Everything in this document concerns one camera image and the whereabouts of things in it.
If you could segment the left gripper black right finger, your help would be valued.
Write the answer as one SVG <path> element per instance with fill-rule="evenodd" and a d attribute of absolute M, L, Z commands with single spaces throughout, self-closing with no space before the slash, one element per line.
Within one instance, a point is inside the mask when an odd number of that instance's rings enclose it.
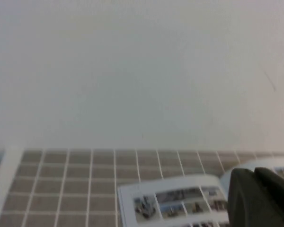
<path fill-rule="evenodd" d="M 270 203 L 284 222 L 284 178 L 272 170 L 264 167 L 256 167 L 254 174 L 269 198 Z"/>

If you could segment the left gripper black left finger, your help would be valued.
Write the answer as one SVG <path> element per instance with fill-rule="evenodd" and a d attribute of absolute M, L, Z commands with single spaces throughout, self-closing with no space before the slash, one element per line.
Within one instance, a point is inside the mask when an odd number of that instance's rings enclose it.
<path fill-rule="evenodd" d="M 254 170 L 231 172 L 228 217 L 231 227 L 279 227 L 284 224 L 257 180 Z"/>

